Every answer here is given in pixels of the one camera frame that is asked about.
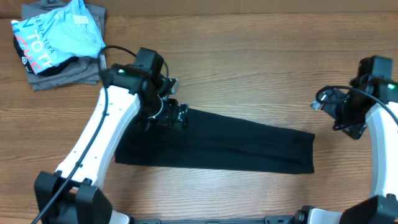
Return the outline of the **black t-shirt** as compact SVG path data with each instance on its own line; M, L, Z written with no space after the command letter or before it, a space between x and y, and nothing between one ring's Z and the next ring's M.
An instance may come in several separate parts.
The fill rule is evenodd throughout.
M120 164L312 174L314 134L190 109L188 128L131 123Z

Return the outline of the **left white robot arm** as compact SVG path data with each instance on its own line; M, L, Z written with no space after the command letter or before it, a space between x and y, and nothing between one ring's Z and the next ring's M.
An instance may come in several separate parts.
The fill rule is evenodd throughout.
M90 120L54 173L41 172L34 185L39 214L34 223L133 223L115 211L102 188L116 148L130 124L186 128L188 105L169 96L179 80L154 68L114 64L103 70L103 87Z

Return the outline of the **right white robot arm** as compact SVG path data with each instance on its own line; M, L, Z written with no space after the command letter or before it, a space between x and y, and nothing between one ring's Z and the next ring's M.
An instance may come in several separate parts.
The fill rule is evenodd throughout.
M397 83L374 78L345 87L355 118L363 118L371 136L373 178L369 199L343 213L304 206L287 223L383 224L397 220Z

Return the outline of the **folded grey shirt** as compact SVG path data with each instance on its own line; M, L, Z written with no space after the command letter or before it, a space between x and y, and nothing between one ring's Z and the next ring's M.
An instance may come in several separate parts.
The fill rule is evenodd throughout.
M23 4L21 18L25 20L66 5L67 3L61 0L41 0ZM95 85L99 80L97 62L90 57L73 59L60 73L51 76L27 72L27 81L35 91L48 90L66 84Z

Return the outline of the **light blue printed shirt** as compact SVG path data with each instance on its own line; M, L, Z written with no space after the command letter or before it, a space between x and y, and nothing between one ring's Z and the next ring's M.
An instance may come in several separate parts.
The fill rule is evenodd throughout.
M71 57L96 58L104 47L101 32L84 1L72 0L64 7L12 21L14 36L28 61L39 67L35 73L57 66Z

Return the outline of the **folded black shirt in pile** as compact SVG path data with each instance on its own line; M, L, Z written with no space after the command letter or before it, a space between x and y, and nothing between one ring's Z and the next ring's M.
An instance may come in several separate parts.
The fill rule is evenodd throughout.
M29 52L29 49L23 51L22 48L19 45L18 40L21 40L24 43L24 40L22 38L14 36L13 37L14 48L15 48L18 56L21 58L21 62L25 66L25 69L26 69L28 74L42 75L42 76L45 76L45 77L58 75L64 69L66 69L66 67L68 65L78 61L78 57L71 57L71 58L67 59L66 61L60 63L57 66L54 66L54 67L51 66L50 68L48 68L46 70L40 71L38 73L35 73L35 69L38 68L39 66L36 63L30 63L28 61L28 58L30 58L30 56L26 55L25 53Z

